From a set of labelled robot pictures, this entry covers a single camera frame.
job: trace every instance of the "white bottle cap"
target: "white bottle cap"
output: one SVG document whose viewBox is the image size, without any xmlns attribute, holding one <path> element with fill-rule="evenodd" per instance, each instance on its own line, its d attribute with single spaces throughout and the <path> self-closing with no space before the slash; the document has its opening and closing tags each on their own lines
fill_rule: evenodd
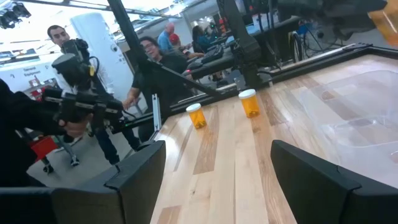
<svg viewBox="0 0 398 224">
<path fill-rule="evenodd" d="M 192 104 L 189 107 L 187 107 L 187 112 L 191 113 L 191 112 L 199 110 L 200 108 L 201 108 L 201 104 L 200 103 L 195 103 L 195 104 Z"/>
<path fill-rule="evenodd" d="M 254 89 L 244 90 L 243 92 L 241 92 L 239 94 L 239 99 L 241 99 L 241 100 L 247 99 L 247 98 L 254 96 L 255 94 L 256 94 L 256 91 Z"/>
</svg>

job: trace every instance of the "person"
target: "person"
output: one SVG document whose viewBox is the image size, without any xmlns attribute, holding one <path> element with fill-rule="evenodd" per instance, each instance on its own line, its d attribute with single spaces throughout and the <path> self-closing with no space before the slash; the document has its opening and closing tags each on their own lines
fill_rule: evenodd
<svg viewBox="0 0 398 224">
<path fill-rule="evenodd" d="M 182 46 L 180 37 L 177 34 L 170 35 L 170 42 L 173 45 L 174 52 L 180 54 L 181 56 L 185 57 L 186 59 L 191 59 L 194 57 L 201 58 L 201 57 L 205 56 L 204 53 L 191 53 L 187 47 L 190 45 Z"/>
<path fill-rule="evenodd" d="M 88 115 L 79 123 L 53 120 L 55 110 L 48 105 L 31 100 L 22 92 L 13 93 L 6 82 L 0 79 L 0 187 L 44 186 L 26 173 L 35 162 L 35 152 L 17 135 L 16 130 L 30 128 L 45 134 L 65 134 L 81 136 Z"/>
<path fill-rule="evenodd" d="M 178 72 L 183 73 L 187 69 L 187 61 L 175 54 L 164 54 L 160 51 L 159 45 L 152 37 L 141 37 L 139 39 L 141 45 L 144 46 L 145 51 L 154 60 L 163 64 L 163 66 Z M 183 82 L 172 75 L 165 74 L 163 70 L 154 68 L 151 74 L 142 74 L 137 72 L 132 87 L 128 93 L 127 99 L 123 102 L 125 109 L 128 109 L 133 103 L 137 103 L 139 94 L 142 92 L 148 105 L 146 112 L 152 111 L 152 90 L 156 88 L 160 91 L 161 108 L 170 108 L 170 105 L 178 103 L 178 101 L 189 98 L 192 92 L 186 88 Z M 161 114 L 167 114 L 167 111 L 162 110 Z M 141 141 L 147 141 L 154 132 L 153 123 L 140 126 L 138 129 L 139 138 Z"/>
<path fill-rule="evenodd" d="M 173 33 L 174 33 L 174 23 L 169 22 L 166 24 L 165 29 L 157 38 L 159 49 L 165 53 L 173 50 L 173 46 L 169 40 L 170 35 L 172 35 Z"/>
<path fill-rule="evenodd" d="M 58 25 L 50 26 L 47 30 L 47 34 L 53 41 L 53 43 L 57 44 L 59 47 L 62 47 L 62 44 L 66 41 L 70 40 L 70 36 L 65 31 L 63 27 Z M 65 79 L 62 78 L 61 75 L 57 77 L 58 85 L 69 92 L 74 92 L 74 88 L 69 86 Z M 94 86 L 96 87 L 97 94 L 104 99 L 113 99 L 113 83 L 112 79 L 110 79 L 107 74 L 99 69 L 98 76 L 93 79 Z M 133 149 L 137 149 L 140 145 L 140 141 L 137 137 L 135 137 L 132 129 L 125 129 L 122 131 L 124 137 L 127 139 L 129 145 Z M 113 145 L 112 141 L 109 138 L 105 129 L 99 130 L 95 133 L 95 137 L 98 140 L 98 144 L 104 152 L 105 158 L 112 165 L 118 163 L 120 158 L 118 156 L 118 151 Z"/>
<path fill-rule="evenodd" d="M 216 40 L 216 32 L 212 32 L 210 39 L 205 36 L 203 28 L 195 26 L 192 28 L 193 51 L 207 53 L 213 41 Z"/>
</svg>

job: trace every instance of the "wooden tabletop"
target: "wooden tabletop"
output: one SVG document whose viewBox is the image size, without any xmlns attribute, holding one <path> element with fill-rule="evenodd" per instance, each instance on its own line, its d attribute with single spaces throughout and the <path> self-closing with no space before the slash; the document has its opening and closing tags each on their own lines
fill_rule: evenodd
<svg viewBox="0 0 398 224">
<path fill-rule="evenodd" d="M 257 93 L 261 115 L 252 119 L 238 97 L 205 106 L 202 129 L 186 113 L 170 117 L 157 135 L 166 141 L 167 160 L 151 223 L 295 223 L 272 166 L 272 140 L 336 162 L 315 135 L 300 93 L 374 70 L 398 72 L 398 63 L 367 55 L 277 83 Z"/>
</svg>

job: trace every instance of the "transparent plastic bin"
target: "transparent plastic bin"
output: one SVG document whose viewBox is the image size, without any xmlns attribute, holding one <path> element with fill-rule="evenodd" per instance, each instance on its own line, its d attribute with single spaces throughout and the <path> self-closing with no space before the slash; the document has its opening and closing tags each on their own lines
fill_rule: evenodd
<svg viewBox="0 0 398 224">
<path fill-rule="evenodd" d="M 368 72 L 301 94 L 338 163 L 398 188 L 398 74 Z"/>
</svg>

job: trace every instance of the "man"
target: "man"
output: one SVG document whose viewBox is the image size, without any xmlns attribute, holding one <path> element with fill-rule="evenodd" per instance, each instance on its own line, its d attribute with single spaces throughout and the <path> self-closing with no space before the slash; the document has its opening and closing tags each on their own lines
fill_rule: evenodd
<svg viewBox="0 0 398 224">
<path fill-rule="evenodd" d="M 89 115 L 79 123 L 56 122 L 54 111 L 45 104 L 31 100 L 22 92 L 13 93 L 0 79 L 0 187 L 44 186 L 26 171 L 35 162 L 35 152 L 16 134 L 16 130 L 30 128 L 45 134 L 81 136 L 91 119 Z"/>
<path fill-rule="evenodd" d="M 70 36 L 65 31 L 64 28 L 54 25 L 50 26 L 47 29 L 47 34 L 53 41 L 53 43 L 57 44 L 59 47 L 62 47 L 62 44 L 66 41 L 70 40 Z M 70 92 L 74 92 L 74 88 L 69 86 L 66 81 L 62 78 L 61 75 L 57 77 L 58 85 Z M 97 77 L 93 79 L 94 86 L 96 88 L 97 94 L 99 94 L 104 99 L 113 99 L 113 83 L 112 79 L 103 71 L 101 68 L 98 71 Z M 126 129 L 123 132 L 124 137 L 127 139 L 129 145 L 133 149 L 137 149 L 140 145 L 139 139 L 134 136 L 132 129 Z M 118 151 L 116 150 L 115 146 L 111 142 L 109 135 L 107 134 L 106 130 L 100 130 L 95 133 L 95 137 L 98 140 L 98 144 L 101 147 L 102 151 L 104 152 L 105 158 L 113 165 L 120 161 L 118 156 Z"/>
<path fill-rule="evenodd" d="M 170 39 L 170 42 L 173 45 L 174 52 L 176 52 L 177 54 L 180 54 L 181 56 L 185 57 L 187 60 L 191 59 L 191 58 L 194 58 L 194 57 L 201 58 L 201 57 L 205 56 L 204 53 L 191 53 L 188 50 L 188 47 L 190 47 L 191 45 L 182 46 L 181 45 L 181 41 L 180 41 L 180 37 L 177 34 L 170 35 L 169 39 Z"/>
<path fill-rule="evenodd" d="M 178 72 L 183 73 L 187 69 L 187 61 L 175 54 L 163 54 L 159 45 L 152 37 L 142 37 L 139 39 L 140 43 L 144 46 L 145 51 L 152 56 L 154 60 L 163 64 L 163 66 Z M 167 107 L 177 103 L 180 100 L 192 96 L 191 91 L 186 88 L 183 82 L 172 75 L 165 74 L 163 70 L 154 68 L 151 74 L 136 73 L 132 87 L 129 91 L 127 99 L 123 102 L 125 109 L 128 109 L 133 103 L 137 103 L 140 92 L 144 94 L 145 100 L 148 105 L 146 112 L 152 111 L 152 90 L 157 89 L 160 98 L 162 114 L 167 114 Z M 154 132 L 153 123 L 140 126 L 138 129 L 141 141 L 147 141 Z"/>
<path fill-rule="evenodd" d="M 166 24 L 165 29 L 157 38 L 157 43 L 159 45 L 159 49 L 165 53 L 173 50 L 173 46 L 169 40 L 170 35 L 173 33 L 174 33 L 174 23 L 169 22 Z"/>
</svg>

